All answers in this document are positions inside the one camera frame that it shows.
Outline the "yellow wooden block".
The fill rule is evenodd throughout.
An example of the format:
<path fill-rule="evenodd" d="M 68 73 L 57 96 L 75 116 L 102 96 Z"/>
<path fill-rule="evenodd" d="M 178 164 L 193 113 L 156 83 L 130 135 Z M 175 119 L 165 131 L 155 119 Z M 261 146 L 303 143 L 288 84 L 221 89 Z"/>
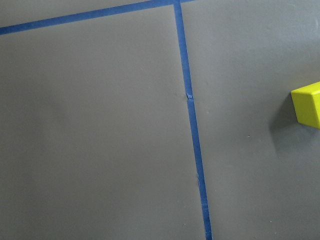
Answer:
<path fill-rule="evenodd" d="M 316 82 L 291 91 L 298 123 L 320 128 L 320 83 Z"/>

